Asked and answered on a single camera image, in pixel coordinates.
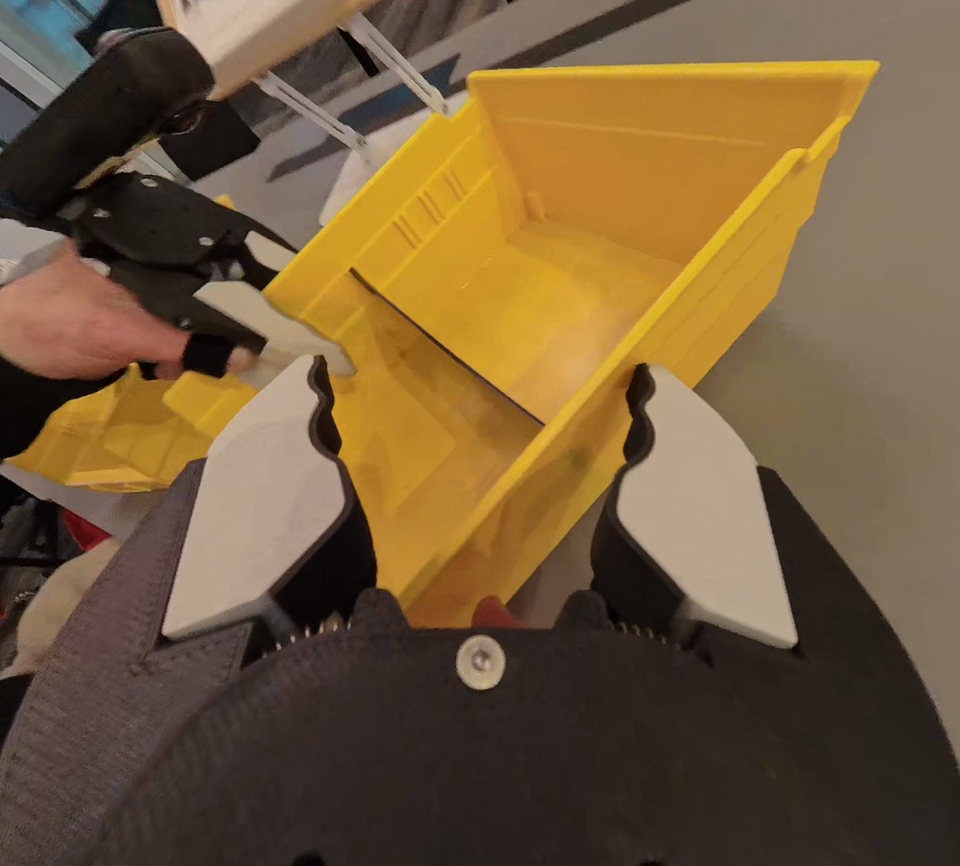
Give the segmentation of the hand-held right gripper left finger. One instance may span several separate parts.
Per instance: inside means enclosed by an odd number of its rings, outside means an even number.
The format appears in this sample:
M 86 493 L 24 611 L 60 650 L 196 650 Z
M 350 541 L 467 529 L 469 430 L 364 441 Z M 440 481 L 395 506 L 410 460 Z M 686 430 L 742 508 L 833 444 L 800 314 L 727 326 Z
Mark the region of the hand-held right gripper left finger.
M 320 425 L 328 363 L 301 356 L 246 404 L 202 463 L 161 632 L 192 639 L 259 620 L 279 641 L 302 627 L 282 590 L 349 512 L 343 463 Z

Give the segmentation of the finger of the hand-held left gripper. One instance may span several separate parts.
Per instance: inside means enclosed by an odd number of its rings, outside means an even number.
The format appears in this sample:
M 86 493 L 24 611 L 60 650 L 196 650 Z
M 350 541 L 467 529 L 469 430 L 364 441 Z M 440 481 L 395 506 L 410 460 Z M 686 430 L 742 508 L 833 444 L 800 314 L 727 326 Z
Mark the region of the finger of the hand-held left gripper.
M 245 282 L 208 283 L 195 298 L 266 339 L 258 363 L 238 374 L 251 387 L 266 387 L 302 356 L 323 356 L 332 377 L 356 375 L 354 361 L 341 344 L 285 316 Z
M 298 250 L 274 234 L 250 231 L 245 237 L 247 253 L 244 258 L 244 275 L 258 276 L 282 272 L 298 254 Z

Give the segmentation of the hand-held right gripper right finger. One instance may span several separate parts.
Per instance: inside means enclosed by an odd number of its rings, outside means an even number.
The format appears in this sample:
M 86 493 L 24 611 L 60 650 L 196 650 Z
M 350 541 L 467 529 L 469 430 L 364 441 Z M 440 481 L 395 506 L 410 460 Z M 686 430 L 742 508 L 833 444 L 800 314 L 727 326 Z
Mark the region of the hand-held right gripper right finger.
M 617 626 L 684 643 L 700 627 L 792 649 L 798 632 L 759 465 L 662 365 L 638 365 L 600 512 L 600 596 Z

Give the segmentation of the yellow plastic bin with divider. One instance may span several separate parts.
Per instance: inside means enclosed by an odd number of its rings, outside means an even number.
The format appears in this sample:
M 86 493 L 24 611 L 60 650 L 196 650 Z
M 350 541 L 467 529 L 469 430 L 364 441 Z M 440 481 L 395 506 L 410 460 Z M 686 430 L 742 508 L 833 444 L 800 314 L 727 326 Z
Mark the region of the yellow plastic bin with divider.
M 341 456 L 412 625 L 510 599 L 623 464 L 634 369 L 694 387 L 768 306 L 880 68 L 474 72 L 267 286 L 356 369 Z

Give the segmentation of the person's left hand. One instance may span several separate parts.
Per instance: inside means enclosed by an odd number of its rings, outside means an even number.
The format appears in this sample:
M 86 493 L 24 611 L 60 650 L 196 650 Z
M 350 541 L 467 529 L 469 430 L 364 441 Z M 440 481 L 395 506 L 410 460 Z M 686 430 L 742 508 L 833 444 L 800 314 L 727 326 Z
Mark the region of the person's left hand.
M 69 240 L 2 287 L 1 355 L 38 377 L 102 380 L 142 361 L 174 380 L 186 370 L 189 340 L 82 260 Z

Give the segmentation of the white board stand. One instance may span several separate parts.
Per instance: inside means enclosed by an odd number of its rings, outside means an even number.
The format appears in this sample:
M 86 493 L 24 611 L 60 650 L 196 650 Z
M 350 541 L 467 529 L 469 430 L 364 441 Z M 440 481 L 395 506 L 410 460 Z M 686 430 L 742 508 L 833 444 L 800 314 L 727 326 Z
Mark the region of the white board stand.
M 445 96 L 363 14 L 356 13 L 339 31 L 386 67 L 432 115 L 451 115 L 450 102 Z M 334 116 L 326 107 L 314 102 L 274 72 L 268 71 L 256 77 L 254 83 L 260 92 L 323 130 L 329 140 L 346 147 L 351 158 L 360 164 L 367 179 L 387 163 L 389 153 L 385 147 Z

